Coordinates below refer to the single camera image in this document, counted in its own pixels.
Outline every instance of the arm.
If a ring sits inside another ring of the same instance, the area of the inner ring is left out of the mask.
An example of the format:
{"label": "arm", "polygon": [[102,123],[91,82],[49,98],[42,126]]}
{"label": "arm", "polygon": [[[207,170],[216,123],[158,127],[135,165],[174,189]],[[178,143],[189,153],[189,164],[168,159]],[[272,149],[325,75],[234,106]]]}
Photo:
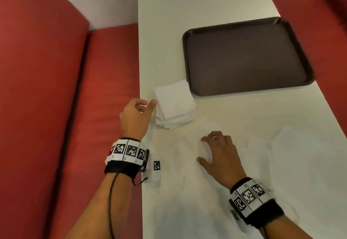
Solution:
{"label": "arm", "polygon": [[[122,137],[142,140],[148,130],[153,110],[157,104],[152,100],[147,107],[147,101],[132,99],[120,114]],[[82,215],[79,217],[66,239],[110,239],[108,223],[108,198],[111,183],[116,173],[108,173],[103,179]],[[111,197],[112,227],[115,238],[119,238],[122,227],[125,227],[132,179],[120,173],[113,185]]]}
{"label": "arm", "polygon": [[[213,131],[201,140],[206,141],[211,148],[212,163],[201,157],[197,158],[197,161],[219,184],[230,190],[238,181],[247,177],[230,136],[223,136],[222,132]],[[267,224],[265,229],[266,231],[262,228],[260,232],[268,239],[312,239],[286,216]]]}

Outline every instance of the tabletop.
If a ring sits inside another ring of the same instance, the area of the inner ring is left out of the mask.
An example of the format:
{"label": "tabletop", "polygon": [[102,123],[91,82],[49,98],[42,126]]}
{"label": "tabletop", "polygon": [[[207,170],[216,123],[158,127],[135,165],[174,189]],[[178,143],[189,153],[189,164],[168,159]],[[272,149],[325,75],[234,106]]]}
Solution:
{"label": "tabletop", "polygon": [[[279,16],[272,0],[138,0],[140,96],[154,97],[154,88],[186,78],[182,35],[191,28]],[[346,146],[340,129],[317,83],[277,90],[194,96],[196,120],[173,131],[150,125],[144,141],[163,158],[166,147],[202,120],[213,121],[234,144],[246,145],[250,134],[272,139],[285,126],[311,130],[317,136]],[[170,174],[162,171],[162,182]],[[143,238],[156,236],[156,200],[168,185],[142,186]]]}

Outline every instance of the tray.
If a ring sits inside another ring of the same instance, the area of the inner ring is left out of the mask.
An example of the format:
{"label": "tray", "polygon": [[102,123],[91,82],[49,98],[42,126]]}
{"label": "tray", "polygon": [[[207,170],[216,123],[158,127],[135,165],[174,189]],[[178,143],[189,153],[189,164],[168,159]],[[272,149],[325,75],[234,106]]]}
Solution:
{"label": "tray", "polygon": [[314,73],[280,17],[190,29],[183,35],[190,91],[213,96],[308,85]]}

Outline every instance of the folded napkin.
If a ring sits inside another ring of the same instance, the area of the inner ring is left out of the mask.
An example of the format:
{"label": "folded napkin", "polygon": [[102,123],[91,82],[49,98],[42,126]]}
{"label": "folded napkin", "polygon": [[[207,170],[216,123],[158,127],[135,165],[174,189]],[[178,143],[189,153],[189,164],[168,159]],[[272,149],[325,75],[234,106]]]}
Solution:
{"label": "folded napkin", "polygon": [[185,80],[158,87],[155,95],[158,101],[155,112],[157,125],[172,130],[194,120],[196,103]]}

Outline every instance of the hand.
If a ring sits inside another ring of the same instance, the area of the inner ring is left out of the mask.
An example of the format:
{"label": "hand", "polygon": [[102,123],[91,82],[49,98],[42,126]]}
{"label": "hand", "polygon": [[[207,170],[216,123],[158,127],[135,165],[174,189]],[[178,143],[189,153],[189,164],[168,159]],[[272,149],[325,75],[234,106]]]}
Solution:
{"label": "hand", "polygon": [[239,180],[247,177],[230,136],[212,131],[201,140],[206,141],[211,148],[212,163],[201,157],[197,161],[219,184],[230,190]]}
{"label": "hand", "polygon": [[146,100],[134,98],[119,114],[122,137],[142,140],[147,133],[157,101],[153,99],[147,104]]}

